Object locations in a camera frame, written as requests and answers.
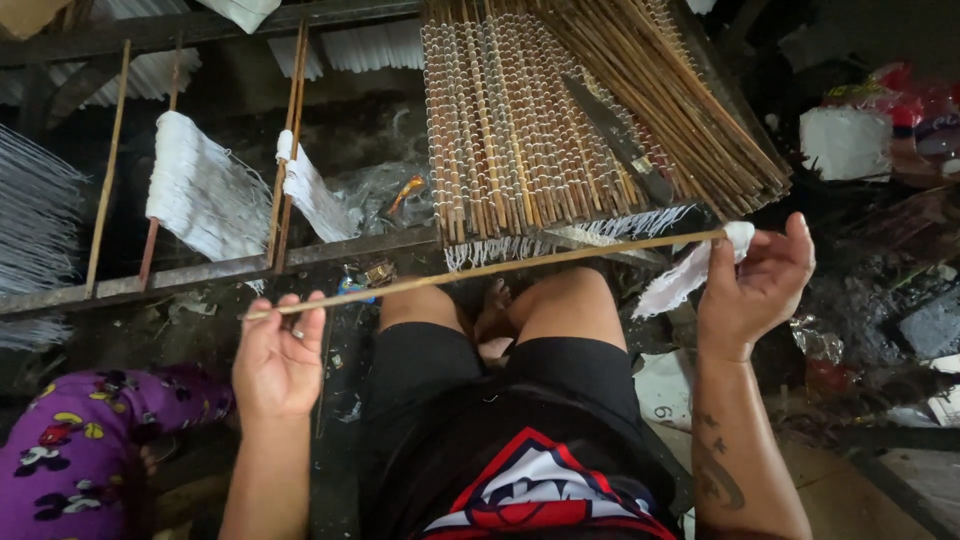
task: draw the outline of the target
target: purple pants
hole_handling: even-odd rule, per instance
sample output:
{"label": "purple pants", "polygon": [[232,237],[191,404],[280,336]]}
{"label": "purple pants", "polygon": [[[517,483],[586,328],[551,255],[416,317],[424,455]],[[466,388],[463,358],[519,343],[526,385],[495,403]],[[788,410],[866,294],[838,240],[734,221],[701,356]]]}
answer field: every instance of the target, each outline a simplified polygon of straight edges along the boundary
{"label": "purple pants", "polygon": [[230,386],[192,364],[55,380],[0,449],[0,537],[122,538],[136,446],[232,409]]}

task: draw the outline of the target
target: black t-shirt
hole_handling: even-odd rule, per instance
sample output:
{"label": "black t-shirt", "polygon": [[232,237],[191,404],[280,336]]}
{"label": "black t-shirt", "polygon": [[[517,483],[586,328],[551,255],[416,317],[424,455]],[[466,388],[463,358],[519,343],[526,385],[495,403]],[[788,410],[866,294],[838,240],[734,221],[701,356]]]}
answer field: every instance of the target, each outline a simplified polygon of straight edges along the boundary
{"label": "black t-shirt", "polygon": [[398,451],[369,538],[673,539],[672,478],[587,407],[512,388],[420,430]]}

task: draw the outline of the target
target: rusty metal beam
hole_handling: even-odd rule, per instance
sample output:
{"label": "rusty metal beam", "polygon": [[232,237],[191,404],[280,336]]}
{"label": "rusty metal beam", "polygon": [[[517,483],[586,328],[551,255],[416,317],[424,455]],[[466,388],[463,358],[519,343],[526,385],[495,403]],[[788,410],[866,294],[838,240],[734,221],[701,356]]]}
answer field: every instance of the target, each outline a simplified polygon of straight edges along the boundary
{"label": "rusty metal beam", "polygon": [[[287,252],[284,273],[294,274],[320,263],[401,248],[437,243],[437,230],[421,227],[377,236],[361,236],[352,240],[309,246]],[[236,258],[208,262],[189,268],[154,272],[147,280],[147,290],[139,292],[139,278],[130,276],[98,282],[93,298],[84,299],[84,286],[0,298],[0,320],[33,318],[52,312],[77,311],[91,307],[112,306],[135,300],[176,294],[210,282],[248,282],[271,278],[275,273],[267,265],[266,256]]]}
{"label": "rusty metal beam", "polygon": [[[307,26],[335,26],[380,19],[420,15],[420,0],[324,0],[281,6],[253,34],[274,36],[293,33],[302,20]],[[129,39],[134,54],[172,51],[177,34],[183,46],[247,34],[233,21],[211,11],[137,17],[90,25],[60,34],[31,37],[26,41],[0,41],[0,67],[20,67],[40,62],[84,61],[114,54]]]}

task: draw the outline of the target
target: wooden stick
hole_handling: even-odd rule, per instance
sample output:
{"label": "wooden stick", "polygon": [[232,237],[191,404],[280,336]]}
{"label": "wooden stick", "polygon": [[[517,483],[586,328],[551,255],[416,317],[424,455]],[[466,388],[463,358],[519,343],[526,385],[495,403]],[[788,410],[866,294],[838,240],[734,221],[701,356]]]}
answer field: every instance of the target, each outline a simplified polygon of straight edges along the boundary
{"label": "wooden stick", "polygon": [[[294,111],[297,109],[297,74],[300,73],[300,65],[305,63],[305,55],[300,51],[300,43],[305,39],[306,32],[303,29],[304,22],[300,22],[300,30],[297,33],[297,54],[294,56],[294,70],[290,75],[290,98],[287,101],[287,121],[283,129],[289,131],[294,124]],[[287,160],[281,158],[276,165],[276,178],[274,179],[274,203],[270,210],[270,236],[267,240],[267,266],[274,265],[274,256],[276,255],[276,233],[277,223],[280,219],[280,199],[283,197],[283,181],[287,176]]]}
{"label": "wooden stick", "polygon": [[110,157],[107,161],[107,175],[104,188],[100,192],[100,206],[97,208],[97,221],[93,229],[93,245],[90,247],[90,264],[86,270],[86,290],[84,297],[93,298],[93,287],[97,283],[97,262],[100,259],[100,242],[104,239],[104,224],[107,222],[107,206],[110,191],[113,189],[113,175],[116,172],[117,149],[120,147],[120,126],[123,124],[123,105],[127,98],[127,74],[130,72],[130,40],[123,46],[123,67],[120,69],[120,93],[117,97],[117,112],[113,117],[113,136],[110,138]]}
{"label": "wooden stick", "polygon": [[[180,94],[180,51],[183,49],[183,32],[177,34],[177,50],[174,52],[174,77],[170,86],[170,110],[177,110],[177,96]],[[150,229],[147,231],[147,244],[143,247],[143,259],[140,261],[140,274],[137,276],[137,285],[140,292],[147,290],[147,278],[150,277],[150,266],[154,263],[154,249],[156,247],[156,232],[160,228],[160,220],[150,218]]]}
{"label": "wooden stick", "polygon": [[[630,250],[657,248],[660,246],[669,246],[673,244],[685,244],[687,242],[704,242],[707,240],[712,240],[714,238],[726,238],[726,237],[727,237],[726,231],[724,231],[723,229],[720,229],[718,231],[706,231],[704,233],[680,234],[678,236],[664,236],[662,238],[649,238],[646,240],[637,240],[634,242],[623,242],[619,244],[613,244],[611,246],[586,248],[583,250],[557,253],[553,255],[544,255],[541,257],[522,258],[520,260],[511,260],[509,262],[501,262],[499,264],[493,264],[491,266],[479,266],[477,268],[470,268],[469,270],[463,270],[460,272],[450,272],[449,274],[441,274],[439,276],[428,276],[426,278],[417,278],[415,280],[410,280],[409,282],[394,283],[392,285],[387,285],[381,288],[367,289],[360,292],[333,296],[330,298],[324,298],[322,300],[315,300],[313,302],[304,302],[302,304],[295,304],[293,306],[276,307],[275,310],[279,311],[281,314],[288,315],[290,313],[300,313],[302,311],[307,311],[308,309],[316,309],[318,307],[340,306],[343,304],[349,304],[351,302],[369,300],[370,298],[376,298],[378,296],[386,296],[388,294],[395,294],[397,292],[413,290],[415,288],[420,288],[425,285],[440,285],[444,283],[452,283],[452,282],[457,282],[459,280],[466,280],[469,278],[478,278],[480,276],[489,276],[491,274],[498,274],[500,272],[512,272],[514,270],[519,270],[521,268],[530,268],[531,266],[540,266],[542,264],[566,262],[568,260],[577,260],[580,258],[587,258],[587,257],[600,257],[603,255],[609,255],[611,253],[620,253],[620,252],[625,252]],[[272,310],[258,311],[256,313],[251,313],[247,315],[246,319],[248,321],[265,319],[270,316],[271,312]]]}
{"label": "wooden stick", "polygon": [[[297,78],[297,105],[294,112],[294,141],[290,149],[290,160],[297,159],[297,152],[300,148],[300,120],[303,117],[303,72],[306,70],[306,32],[304,31],[303,40],[299,43],[300,51],[300,71],[294,75]],[[280,224],[280,238],[276,245],[275,268],[278,274],[283,273],[283,266],[286,264],[287,252],[287,234],[290,233],[290,212],[293,210],[294,198],[290,195],[283,197],[283,217]]]}

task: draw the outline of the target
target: knife blade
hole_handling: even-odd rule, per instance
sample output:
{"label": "knife blade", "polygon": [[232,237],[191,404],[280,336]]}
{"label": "knife blade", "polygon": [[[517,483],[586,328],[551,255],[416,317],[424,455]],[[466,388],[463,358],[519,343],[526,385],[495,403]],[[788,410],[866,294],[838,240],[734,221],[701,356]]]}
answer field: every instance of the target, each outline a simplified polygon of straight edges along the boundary
{"label": "knife blade", "polygon": [[623,164],[630,176],[647,194],[647,198],[660,207],[673,204],[673,186],[670,185],[650,161],[646,152],[636,145],[628,128],[616,113],[596,98],[590,90],[573,78],[563,75],[564,84],[573,100],[583,109],[593,127],[607,141],[613,156]]}

